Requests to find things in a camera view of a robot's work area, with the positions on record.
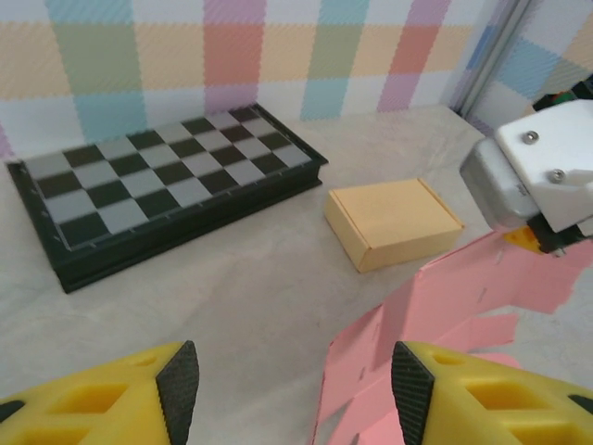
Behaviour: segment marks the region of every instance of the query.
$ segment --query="gray square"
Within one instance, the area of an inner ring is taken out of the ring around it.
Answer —
[[[50,197],[45,201],[45,206],[56,224],[62,224],[96,211],[95,204],[84,190]]]
[[[138,151],[127,137],[122,137],[115,141],[102,142],[96,146],[105,159],[121,158],[122,156],[131,155]]]
[[[152,170],[128,174],[121,178],[121,182],[133,197],[141,197],[165,188],[165,185]]]
[[[74,169],[74,174],[84,188],[91,188],[118,179],[118,174],[106,160]]]
[[[153,169],[162,165],[172,164],[179,160],[179,156],[175,154],[170,146],[165,144],[145,148],[140,151],[140,156],[142,156],[146,163]]]
[[[223,128],[234,127],[239,125],[239,121],[231,116],[229,113],[217,113],[207,116],[206,119],[214,125],[214,128],[222,130]]]
[[[111,234],[132,229],[148,221],[145,213],[133,199],[126,199],[104,207],[99,210],[99,215]]]
[[[258,156],[263,156],[270,153],[270,149],[264,146],[264,144],[255,137],[246,139],[244,141],[235,142],[234,146],[236,146],[237,150],[239,150],[249,159],[257,158]]]
[[[194,176],[203,176],[208,173],[222,169],[222,166],[208,152],[183,158],[182,162],[187,166]]]
[[[179,142],[183,139],[192,137],[192,134],[180,123],[172,123],[170,125],[155,128],[155,132],[157,132],[167,144],[172,144],[173,142]]]
[[[217,131],[202,133],[195,136],[195,138],[196,141],[199,142],[200,145],[207,151],[212,151],[216,150],[217,148],[223,148],[224,146],[232,145],[231,141],[224,137],[222,133]]]
[[[202,202],[212,195],[196,178],[189,178],[168,187],[170,193],[182,207]]]
[[[269,122],[263,119],[254,119],[252,121],[243,122],[243,126],[256,137],[277,132]]]
[[[31,158],[25,161],[25,165],[33,179],[43,179],[72,169],[63,153]]]
[[[245,185],[254,183],[266,177],[250,160],[245,159],[228,166],[225,169],[237,183]]]
[[[274,155],[276,155],[288,167],[295,167],[296,165],[304,164],[305,162],[311,160],[309,156],[303,153],[296,146],[284,146],[274,150]]]

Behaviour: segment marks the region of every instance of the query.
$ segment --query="white robot part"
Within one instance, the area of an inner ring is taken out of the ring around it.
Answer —
[[[494,140],[554,232],[576,224],[593,232],[593,101],[540,110]]]

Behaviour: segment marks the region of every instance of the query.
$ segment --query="metal screw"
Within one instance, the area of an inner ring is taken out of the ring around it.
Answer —
[[[525,133],[522,136],[522,139],[523,139],[523,142],[525,142],[526,144],[531,146],[539,140],[539,134],[537,134],[536,132],[530,131],[530,132]]]
[[[565,177],[566,173],[560,169],[554,169],[548,172],[548,179],[553,184],[560,184],[562,181],[564,181]]]

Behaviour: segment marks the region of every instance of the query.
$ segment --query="checkered wall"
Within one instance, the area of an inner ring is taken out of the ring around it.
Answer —
[[[593,72],[593,2],[537,0],[468,121],[485,134]]]
[[[281,119],[448,104],[496,2],[18,0],[0,7],[0,157],[258,101]]]

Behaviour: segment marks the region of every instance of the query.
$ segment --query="chessboard frame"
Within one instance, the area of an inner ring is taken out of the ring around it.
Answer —
[[[255,184],[211,198],[203,204],[182,209],[168,218],[144,224],[133,233],[116,234],[96,245],[77,250],[68,250],[56,242],[56,228],[48,217],[43,200],[33,192],[33,179],[24,161],[9,162],[6,167],[64,291],[70,293],[88,286],[320,185],[319,170],[328,160],[265,108],[259,104],[251,107],[311,160],[266,176]]]

